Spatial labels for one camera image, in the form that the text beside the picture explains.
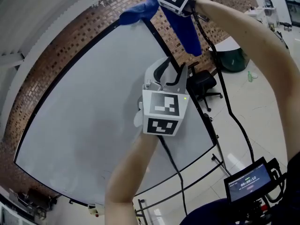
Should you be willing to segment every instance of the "tiled floor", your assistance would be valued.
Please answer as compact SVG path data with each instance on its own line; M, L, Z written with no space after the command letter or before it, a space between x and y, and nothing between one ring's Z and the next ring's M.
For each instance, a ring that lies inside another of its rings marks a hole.
M285 42L290 48L291 55L300 64L300 55L296 51L300 49L300 29L293 28L292 32L279 29ZM258 74L253 82L248 82L248 71ZM267 161L276 157L280 162L281 170L286 171L287 158L282 127L279 119L277 104L271 87L250 61L246 70L239 73L223 73L232 110L245 128L253 146L255 158L265 157ZM214 88L222 92L219 78L218 85ZM231 173L236 173L251 164L249 150L246 141L235 122L228 115L224 99L211 97L208 100L212 111L209 115L214 119L213 126L220 136L219 142L222 148L227 168ZM218 153L214 148L211 153ZM190 184L203 176L209 168L215 166L211 161L211 153L202 157L182 173L185 185ZM226 174L218 168L201 182L188 189L186 194L188 212L215 201L225 198L224 178ZM179 191L180 182L177 176L139 196L146 199L146 205L150 205L160 199ZM148 224L175 225L184 218L181 195L159 204L145 212ZM95 218L89 215L87 209L80 205L68 204L67 198L60 198L54 211L48 214L47 224L104 224L103 216Z

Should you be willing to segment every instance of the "blue rag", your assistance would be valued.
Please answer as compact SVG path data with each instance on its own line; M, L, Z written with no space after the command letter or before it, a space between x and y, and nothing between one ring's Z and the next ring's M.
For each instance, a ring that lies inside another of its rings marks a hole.
M139 3L120 15L120 25L133 24L141 18L150 20L158 11L158 8L158 0L146 0ZM200 56L202 54L201 46L191 16L182 17L165 7L161 8L186 52L194 56Z

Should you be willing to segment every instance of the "timer display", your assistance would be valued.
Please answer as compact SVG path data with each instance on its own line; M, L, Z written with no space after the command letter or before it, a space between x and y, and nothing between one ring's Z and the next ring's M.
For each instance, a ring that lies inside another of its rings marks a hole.
M271 178L264 164L239 177L235 181L228 183L231 201L236 201L248 194L263 187Z

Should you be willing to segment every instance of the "black cable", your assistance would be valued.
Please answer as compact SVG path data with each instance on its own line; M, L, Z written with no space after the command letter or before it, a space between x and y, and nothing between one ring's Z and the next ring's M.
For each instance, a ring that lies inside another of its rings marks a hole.
M170 162L171 162L171 164L173 165L173 167L174 167L174 169L175 169L175 171L176 171L176 173L177 173L177 175L178 175L178 177L179 177L179 179L180 179L180 183L181 183L181 193L182 193L182 200L183 200L183 208L184 208L184 212L185 212L185 214L186 214L186 216L187 216L187 215L188 215L188 212L187 212L187 207L186 207L186 199L185 199L185 196L184 196L184 187L183 187L183 178L182 178L182 175L181 175L181 173L179 172L179 170L178 170L178 168L177 168L177 166L176 166L176 164L175 164L175 162L174 162L174 160L173 160L173 157L172 157L172 155L171 155L171 152L170 152L170 150L169 150L167 144L165 143L164 137L161 136L161 135L157 135L157 136L158 136L158 138L159 138L161 144L163 145L163 147L164 147L164 149L165 149L165 151L166 151L166 153L167 153L167 155L168 155L168 157L169 157L169 159L170 159Z
M212 57L213 57L213 59L215 61L215 64L216 64L217 74L218 74L218 76L220 78L220 82L221 82L222 90L223 90L223 93L224 93L224 98L225 98L225 101L226 101L228 113L233 118L233 120L238 124L240 130L242 131L242 133L243 133L243 135L244 135L244 137L246 139L249 151L250 151L251 161L252 161L252 163L254 163L255 162L255 160L254 160L254 153L253 153L253 149L252 149L251 143L249 141L248 135L247 135L245 129L243 128L243 126L241 125L240 121L235 117L235 115L233 114L233 112L231 110L231 106L230 106L230 102L229 102L229 98L228 98L228 94L227 94L227 89L226 89L224 78L223 78L222 71L221 71L222 62L221 62L221 60L220 60L220 58L219 58L219 56L217 54L216 47L212 43L212 41L210 41L210 39L207 37L206 33L204 32L204 30L203 30L203 28L202 28L202 26L201 26L201 24L199 22L197 13L195 11L195 4L191 4L190 6L191 6L191 10L192 10L192 14L193 14L193 17L195 19L195 22L196 22L196 24L197 24L197 26L199 28L199 31L201 32L201 34L204 37L205 41L209 44L209 46L212 49L212 54L213 54Z

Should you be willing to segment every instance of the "metal stand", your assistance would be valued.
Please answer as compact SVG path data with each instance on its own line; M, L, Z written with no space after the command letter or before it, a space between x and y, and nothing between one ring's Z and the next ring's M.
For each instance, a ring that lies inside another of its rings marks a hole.
M143 209L143 206L142 206L142 203L144 203L145 202L145 200L143 200L143 199L138 199L138 202L139 202L139 206L140 206L140 210L138 210L138 211L135 211L135 215L137 216L137 217L141 217L141 218L143 218L144 219L144 225L148 225L148 223L147 223L147 219L146 219L146 216L145 216L145 213L144 213L144 209Z
M196 183L200 182L200 181L201 181L202 179L204 179L206 176L208 176L208 175L211 174L213 171L215 171L218 167L222 167L222 168L223 168L223 169L231 176L231 174L229 173L229 171L226 169L226 165L225 165L225 163L224 163L223 153L222 153L220 144L219 144L219 142L218 142L218 135L216 135L215 129L213 128L213 125L212 125L211 121L212 121L212 118L210 118L209 115L207 115L207 114L205 113L205 114L204 114L203 122L204 122L204 124L205 124L205 126L206 126L206 128L207 128L207 130L208 130L208 133L209 133L209 135L210 135L210 138L211 138L213 144L214 144L215 146L217 146L217 149L218 149L218 151L219 151L219 153L220 153L220 155L221 155L221 160L222 160L222 161L220 161L214 154L212 154L211 160L216 161L216 162L217 162L217 165L216 165L213 169L211 169L209 172L207 172L205 175L203 175L202 177L200 177L198 180L196 180L195 182L193 182L193 183L191 183L190 185L188 185L187 187L185 187L185 188L183 189L184 191L187 190L187 189L189 189L190 187L192 187L192 186L195 185ZM181 190L178 191L177 193L175 193L175 194L173 194L173 195L171 195L171 196L169 196L169 197L167 197L167 198L165 198L165 199L159 201L159 202L156 202L156 203L154 203L154 204L152 204L152 205L149 205L149 206L146 206L146 207L144 207L144 208L143 208L143 206L142 206L142 203L145 203L145 200L144 200L144 199L141 199L141 200L138 199L140 209L139 209L139 210L136 210L136 211L135 211L135 214L136 214L137 217L142 217L142 218L144 219L144 221L145 221L145 225L148 225L148 223L147 223L147 221L146 221L145 213L144 213L143 211L146 210L146 209L149 209L149 208L151 208L151 207L154 207L154 206L156 206L156 205L158 205L158 204L160 204L160 203L163 203L163 202L169 200L170 198L175 197L176 195L178 195L178 194L180 194L180 193L181 193Z

